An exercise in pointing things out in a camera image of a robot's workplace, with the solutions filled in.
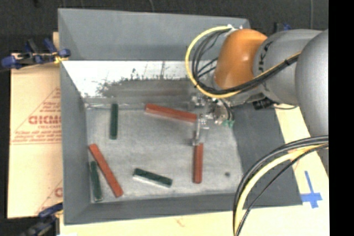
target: red stick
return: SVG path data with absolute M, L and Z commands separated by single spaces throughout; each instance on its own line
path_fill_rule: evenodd
M 203 143 L 194 146 L 193 183 L 201 183 L 203 176 Z
M 194 123 L 197 120 L 197 115 L 195 113 L 158 106 L 152 103 L 147 103 L 145 105 L 145 112 L 151 114 L 157 114 L 165 117 L 175 118 L 175 119 L 192 122 L 192 123 Z
M 119 185 L 118 181 L 116 180 L 115 176 L 113 175 L 113 172 L 111 171 L 110 167 L 108 166 L 105 158 L 103 157 L 100 149 L 96 144 L 91 144 L 88 146 L 88 149 L 90 150 L 91 154 L 97 161 L 98 166 L 103 172 L 103 175 L 105 176 L 109 186 L 111 187 L 115 197 L 120 197 L 123 195 L 123 190 L 121 186 Z

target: dark green block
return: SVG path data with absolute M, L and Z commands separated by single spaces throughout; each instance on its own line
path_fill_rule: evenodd
M 164 187 L 172 186 L 172 179 L 139 168 L 134 170 L 133 177 Z
M 115 140 L 118 136 L 118 104 L 111 105 L 110 139 Z
M 98 175 L 97 162 L 90 162 L 90 177 L 93 185 L 93 198 L 95 202 L 103 200 L 100 177 Z

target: blue cross marker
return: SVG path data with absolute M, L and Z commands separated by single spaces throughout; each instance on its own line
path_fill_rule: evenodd
M 302 200 L 302 202 L 310 202 L 311 208 L 319 207 L 319 205 L 317 204 L 317 201 L 322 201 L 321 194 L 314 192 L 314 189 L 312 188 L 312 184 L 310 181 L 310 176 L 307 171 L 305 171 L 305 176 L 306 176 L 306 179 L 307 179 L 309 187 L 310 187 L 310 193 L 300 194 L 301 200 Z

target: wooden block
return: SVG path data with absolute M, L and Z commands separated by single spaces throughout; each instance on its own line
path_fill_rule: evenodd
M 203 177 L 203 143 L 194 146 L 193 183 L 199 184 Z
M 92 156 L 97 161 L 99 168 L 101 169 L 103 175 L 105 176 L 109 186 L 111 187 L 115 197 L 120 197 L 123 195 L 123 190 L 119 185 L 118 181 L 116 180 L 113 172 L 111 171 L 110 167 L 108 166 L 105 158 L 103 157 L 100 149 L 96 144 L 91 144 L 88 146 Z
M 152 103 L 147 103 L 145 105 L 145 112 L 192 123 L 196 122 L 197 120 L 197 115 L 195 113 L 158 106 Z

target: cardboard sheet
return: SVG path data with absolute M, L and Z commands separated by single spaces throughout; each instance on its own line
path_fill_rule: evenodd
M 8 218 L 63 200 L 59 66 L 11 71 Z

